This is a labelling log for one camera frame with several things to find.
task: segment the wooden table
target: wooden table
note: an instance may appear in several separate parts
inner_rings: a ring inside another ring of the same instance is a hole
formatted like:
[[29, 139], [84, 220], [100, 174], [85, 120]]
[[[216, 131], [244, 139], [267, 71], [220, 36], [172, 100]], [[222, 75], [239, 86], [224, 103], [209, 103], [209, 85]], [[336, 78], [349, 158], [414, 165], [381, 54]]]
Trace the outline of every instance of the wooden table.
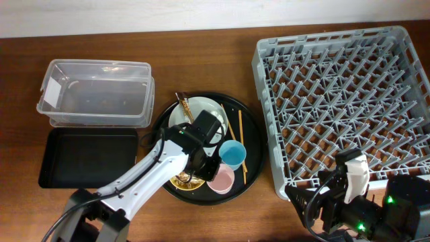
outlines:
[[[40, 240], [74, 192], [38, 185], [52, 127], [47, 116], [37, 113], [36, 104], [52, 59], [150, 63], [156, 83], [153, 120], [174, 102], [176, 91], [217, 91], [244, 102], [263, 125], [251, 69], [258, 40], [391, 25], [406, 27], [424, 68], [430, 71], [430, 21], [0, 39], [0, 240]], [[138, 158], [143, 155], [140, 149]], [[376, 202], [383, 193], [370, 192]], [[252, 188], [226, 204], [187, 204], [160, 189], [134, 217], [128, 238], [273, 241], [303, 235], [308, 233], [294, 207], [275, 194], [267, 161]]]

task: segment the black rectangular tray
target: black rectangular tray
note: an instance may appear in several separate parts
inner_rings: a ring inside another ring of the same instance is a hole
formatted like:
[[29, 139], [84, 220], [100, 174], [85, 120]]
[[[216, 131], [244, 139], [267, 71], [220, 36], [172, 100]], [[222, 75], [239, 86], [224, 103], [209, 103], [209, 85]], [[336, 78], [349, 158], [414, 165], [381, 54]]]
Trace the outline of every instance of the black rectangular tray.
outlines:
[[55, 128], [46, 143], [41, 188], [100, 188], [136, 162], [133, 128]]

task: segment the dish rack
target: dish rack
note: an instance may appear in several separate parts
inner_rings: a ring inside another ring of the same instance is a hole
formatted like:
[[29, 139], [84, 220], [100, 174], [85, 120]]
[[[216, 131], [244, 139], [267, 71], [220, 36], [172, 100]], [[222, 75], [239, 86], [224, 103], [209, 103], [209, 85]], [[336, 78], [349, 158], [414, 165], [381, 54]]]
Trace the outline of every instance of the dish rack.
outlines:
[[430, 85], [400, 26], [258, 41], [252, 61], [276, 193], [319, 186], [338, 152], [368, 158], [370, 189], [430, 179]]

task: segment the round tray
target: round tray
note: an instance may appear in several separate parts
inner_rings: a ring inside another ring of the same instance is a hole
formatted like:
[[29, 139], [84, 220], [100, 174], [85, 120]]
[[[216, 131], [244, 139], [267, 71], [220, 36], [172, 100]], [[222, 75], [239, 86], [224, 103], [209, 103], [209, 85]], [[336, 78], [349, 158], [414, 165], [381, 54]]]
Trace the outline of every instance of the round tray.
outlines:
[[[234, 183], [231, 191], [227, 194], [217, 194], [212, 191], [207, 183], [203, 184], [200, 188], [192, 191], [182, 191], [177, 189], [170, 181], [165, 183], [163, 187], [172, 195], [183, 200], [197, 205], [217, 205], [223, 202], [230, 201], [237, 196], [244, 193], [255, 182], [258, 175], [263, 169], [264, 160], [266, 158], [266, 142], [261, 133], [261, 129], [255, 121], [252, 113], [247, 106], [233, 97], [220, 94], [220, 93], [194, 93], [189, 97], [207, 97], [213, 99], [215, 102], [222, 104], [225, 108], [228, 121], [233, 129], [234, 135], [238, 141], [241, 136], [239, 132], [239, 110], [242, 110], [242, 127], [245, 148], [247, 150], [247, 158], [245, 160], [248, 173], [247, 184], [244, 184], [242, 167], [234, 172]], [[178, 103], [172, 104], [168, 107], [155, 121], [153, 130], [165, 128], [168, 126], [170, 113]], [[226, 140], [232, 139], [230, 131], [227, 132]]]

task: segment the white label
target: white label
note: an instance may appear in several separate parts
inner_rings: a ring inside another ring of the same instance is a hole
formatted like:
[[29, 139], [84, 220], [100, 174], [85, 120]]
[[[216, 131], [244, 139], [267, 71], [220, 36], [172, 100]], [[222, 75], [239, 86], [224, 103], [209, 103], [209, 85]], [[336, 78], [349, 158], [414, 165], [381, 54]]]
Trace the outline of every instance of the white label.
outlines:
[[43, 100], [49, 103], [52, 107], [56, 108], [56, 103], [60, 95], [61, 85], [56, 82], [52, 77], [49, 77], [48, 87], [46, 87], [45, 96]]

